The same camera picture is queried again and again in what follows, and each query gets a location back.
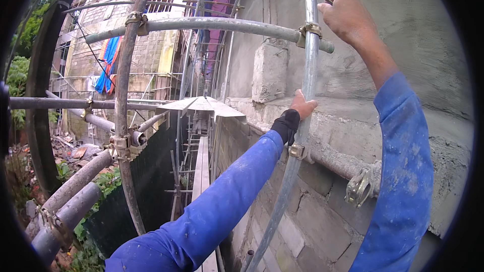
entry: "concrete protrusion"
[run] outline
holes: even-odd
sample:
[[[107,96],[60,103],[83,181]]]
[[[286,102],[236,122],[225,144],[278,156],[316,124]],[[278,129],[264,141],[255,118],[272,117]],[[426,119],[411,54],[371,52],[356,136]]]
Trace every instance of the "concrete protrusion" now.
[[[265,103],[286,95],[287,45],[266,39],[256,50],[252,77],[252,100]]]

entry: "hand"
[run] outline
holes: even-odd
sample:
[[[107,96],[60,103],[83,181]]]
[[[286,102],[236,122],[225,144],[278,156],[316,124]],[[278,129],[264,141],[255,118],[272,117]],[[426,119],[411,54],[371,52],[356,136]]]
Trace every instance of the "hand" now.
[[[299,112],[299,118],[302,121],[307,118],[317,106],[318,102],[316,100],[306,102],[303,92],[298,89],[289,108],[297,110],[297,112]]]
[[[323,13],[328,27],[349,45],[357,48],[369,40],[379,39],[377,26],[361,0],[332,0],[319,3],[318,10]]]

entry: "blue and orange tarp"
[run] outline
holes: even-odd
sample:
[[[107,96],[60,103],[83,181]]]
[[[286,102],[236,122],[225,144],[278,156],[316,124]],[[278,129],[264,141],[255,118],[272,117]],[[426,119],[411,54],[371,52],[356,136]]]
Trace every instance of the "blue and orange tarp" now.
[[[123,36],[107,39],[104,41],[103,46],[101,47],[99,60],[104,61],[106,66],[95,86],[95,89],[99,94],[102,94],[104,90],[107,94],[111,94],[114,91],[114,86],[116,85],[116,83],[114,83],[116,81],[116,75],[113,74],[112,66],[118,57],[122,38]]]

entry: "blue long-sleeve shirt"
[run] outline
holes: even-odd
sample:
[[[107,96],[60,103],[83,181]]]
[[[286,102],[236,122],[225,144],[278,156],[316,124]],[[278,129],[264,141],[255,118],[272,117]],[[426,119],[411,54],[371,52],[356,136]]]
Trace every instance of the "blue long-sleeve shirt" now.
[[[380,193],[352,271],[405,271],[429,219],[433,184],[427,123],[401,73],[380,89],[375,106],[383,135]],[[270,178],[283,141],[274,130],[236,160],[176,221],[136,237],[106,260],[106,271],[196,270],[227,237]]]

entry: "worker's arm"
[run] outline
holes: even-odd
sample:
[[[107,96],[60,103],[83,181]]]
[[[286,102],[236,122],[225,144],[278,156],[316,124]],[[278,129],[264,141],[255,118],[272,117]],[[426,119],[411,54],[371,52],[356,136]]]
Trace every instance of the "worker's arm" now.
[[[361,1],[333,1],[318,8],[366,63],[379,89],[374,104],[383,137],[378,201],[350,271],[407,271],[430,221],[434,169],[427,123]]]
[[[291,131],[317,106],[296,92],[272,130],[222,173],[176,221],[136,237],[106,260],[106,271],[193,271],[232,231],[270,178]]]

